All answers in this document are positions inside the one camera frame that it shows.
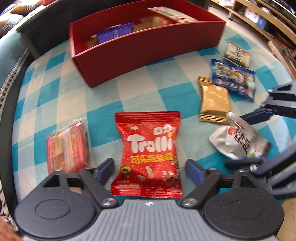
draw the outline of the gray ribbed plate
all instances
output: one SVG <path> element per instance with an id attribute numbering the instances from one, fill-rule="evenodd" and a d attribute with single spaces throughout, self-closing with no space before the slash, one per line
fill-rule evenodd
<path id="1" fill-rule="evenodd" d="M 211 229 L 196 210 L 175 200 L 125 200 L 103 210 L 94 224 L 69 241 L 230 241 Z M 276 241 L 270 237 L 266 241 Z"/>

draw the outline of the red circle logo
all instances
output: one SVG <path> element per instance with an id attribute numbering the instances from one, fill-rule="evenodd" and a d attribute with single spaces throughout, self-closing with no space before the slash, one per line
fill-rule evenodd
<path id="1" fill-rule="evenodd" d="M 228 134 L 229 135 L 234 135 L 235 133 L 237 133 L 238 129 L 239 128 L 237 126 L 230 126 L 228 128 Z"/>

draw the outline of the table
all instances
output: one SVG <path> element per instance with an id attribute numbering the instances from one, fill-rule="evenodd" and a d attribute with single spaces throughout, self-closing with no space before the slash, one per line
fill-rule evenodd
<path id="1" fill-rule="evenodd" d="M 227 26 L 216 48 L 164 59 L 93 89 L 86 86 L 73 65 L 68 41 L 38 58 L 27 69 L 15 111 L 12 158 L 18 199 L 23 199 L 47 176 L 47 137 L 84 117 L 92 147 L 90 165 L 97 166 L 109 157 L 115 160 L 116 172 L 105 185 L 109 189 L 122 156 L 123 143 L 114 120 L 114 113 L 121 111 L 181 111 L 176 146 L 184 196 L 194 188 L 184 171 L 187 159 L 229 173 L 223 166 L 226 157 L 208 140 L 219 125 L 199 121 L 202 99 L 197 83 L 198 76 L 211 76 L 210 60 L 221 59 L 229 41 L 251 52 L 250 69 L 256 72 L 254 103 L 230 93 L 232 111 L 243 115 L 258 108 L 268 89 L 292 80 L 271 53 Z M 255 128 L 271 142 L 268 157 L 272 158 L 295 139 L 296 121 L 273 116 Z"/>

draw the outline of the open red rectangular box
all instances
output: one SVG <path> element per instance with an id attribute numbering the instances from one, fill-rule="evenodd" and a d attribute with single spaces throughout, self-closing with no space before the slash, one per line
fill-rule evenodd
<path id="1" fill-rule="evenodd" d="M 88 48 L 86 41 L 118 24 L 134 22 L 147 8 L 168 7 L 198 21 L 133 32 Z M 183 53 L 216 47 L 225 22 L 184 0 L 143 0 L 109 8 L 70 24 L 71 57 L 90 87 L 144 65 Z"/>

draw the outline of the black round disc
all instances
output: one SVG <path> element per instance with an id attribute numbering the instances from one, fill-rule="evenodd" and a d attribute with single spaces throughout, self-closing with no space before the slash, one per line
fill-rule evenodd
<path id="1" fill-rule="evenodd" d="M 80 233 L 96 215 L 94 203 L 83 195 L 44 188 L 29 194 L 16 208 L 22 231 L 38 239 L 61 239 Z"/>
<path id="2" fill-rule="evenodd" d="M 229 237 L 263 239 L 278 233 L 284 210 L 265 190 L 240 188 L 209 199 L 203 217 L 212 228 Z"/>

